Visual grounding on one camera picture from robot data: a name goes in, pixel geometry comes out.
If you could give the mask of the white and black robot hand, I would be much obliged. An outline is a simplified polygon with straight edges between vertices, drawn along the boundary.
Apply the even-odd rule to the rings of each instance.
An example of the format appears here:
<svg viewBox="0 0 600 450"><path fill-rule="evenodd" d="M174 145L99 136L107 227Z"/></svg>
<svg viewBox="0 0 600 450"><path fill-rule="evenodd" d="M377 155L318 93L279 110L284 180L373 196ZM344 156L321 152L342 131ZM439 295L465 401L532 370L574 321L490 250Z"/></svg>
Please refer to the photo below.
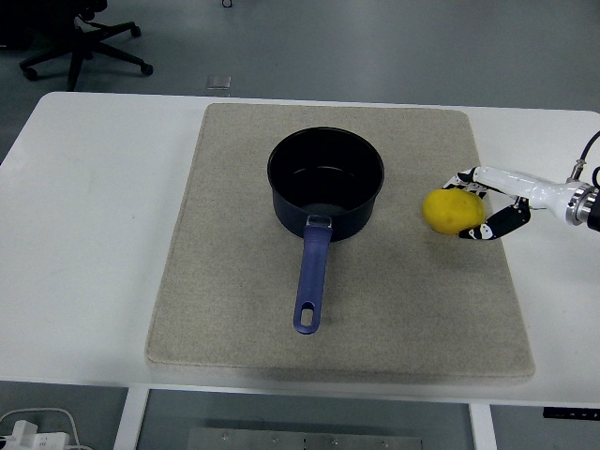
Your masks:
<svg viewBox="0 0 600 450"><path fill-rule="evenodd" d="M458 188L483 197L489 191L500 192L514 199L514 203L488 217L483 224L458 233L460 238L495 240L516 231L529 222L531 211L546 209L557 219L577 222L574 196L577 182L554 183L532 175L478 166L457 173L444 187Z"/></svg>

